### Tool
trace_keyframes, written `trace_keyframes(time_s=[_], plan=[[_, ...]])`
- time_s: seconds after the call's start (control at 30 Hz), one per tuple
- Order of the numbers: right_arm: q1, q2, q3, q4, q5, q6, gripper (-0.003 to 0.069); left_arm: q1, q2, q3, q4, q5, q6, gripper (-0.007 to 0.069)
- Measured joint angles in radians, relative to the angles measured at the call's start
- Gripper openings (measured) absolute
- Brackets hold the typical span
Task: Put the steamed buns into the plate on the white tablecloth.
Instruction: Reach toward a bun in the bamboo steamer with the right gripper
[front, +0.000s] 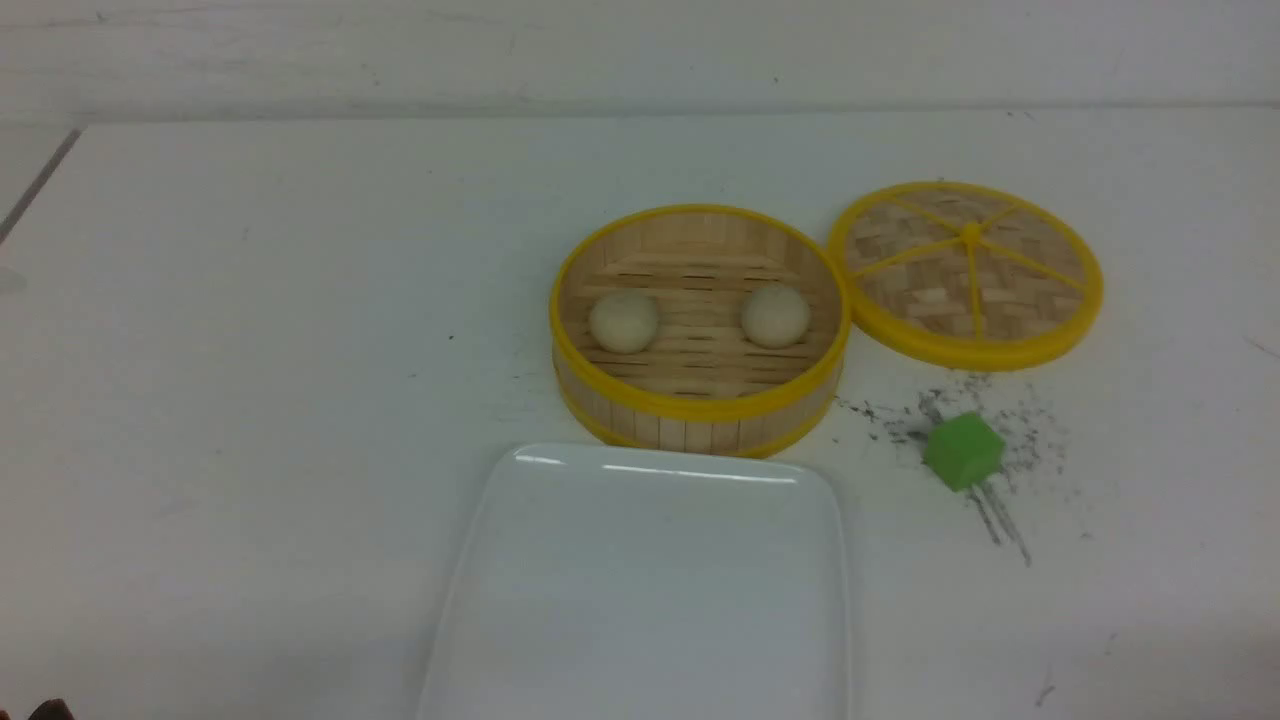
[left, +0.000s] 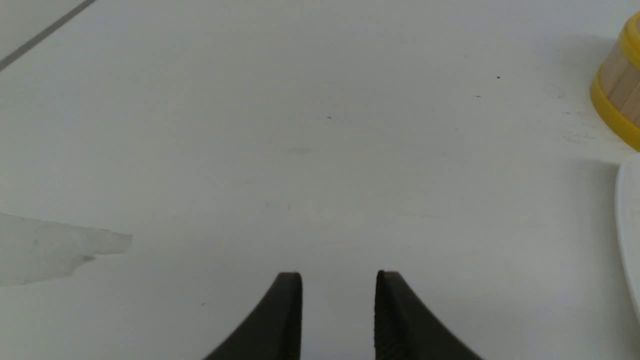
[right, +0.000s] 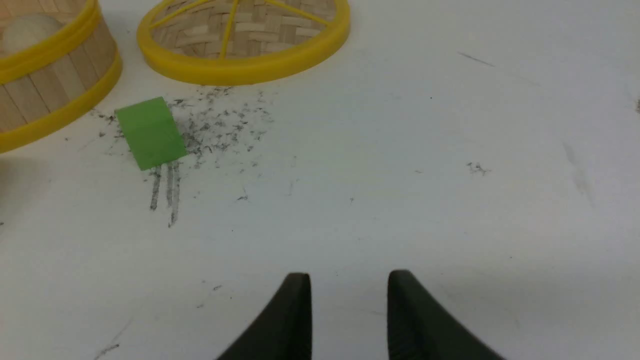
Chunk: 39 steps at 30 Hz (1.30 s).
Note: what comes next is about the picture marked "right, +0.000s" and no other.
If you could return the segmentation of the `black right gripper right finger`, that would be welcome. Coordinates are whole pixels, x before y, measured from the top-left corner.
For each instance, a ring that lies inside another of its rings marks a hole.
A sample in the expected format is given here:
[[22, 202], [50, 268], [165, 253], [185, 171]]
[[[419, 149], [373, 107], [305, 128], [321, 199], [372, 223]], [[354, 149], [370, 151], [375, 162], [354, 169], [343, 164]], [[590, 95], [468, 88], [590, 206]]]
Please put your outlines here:
[[391, 360], [502, 360], [464, 327], [407, 269], [387, 282], [387, 349]]

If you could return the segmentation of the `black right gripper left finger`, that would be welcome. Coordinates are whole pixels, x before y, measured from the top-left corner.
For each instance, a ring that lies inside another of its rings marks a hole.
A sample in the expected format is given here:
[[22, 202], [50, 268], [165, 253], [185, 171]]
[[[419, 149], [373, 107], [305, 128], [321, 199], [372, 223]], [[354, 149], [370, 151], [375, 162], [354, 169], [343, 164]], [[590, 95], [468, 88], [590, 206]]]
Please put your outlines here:
[[311, 360], [313, 304], [308, 273], [289, 273], [279, 289], [218, 359]]

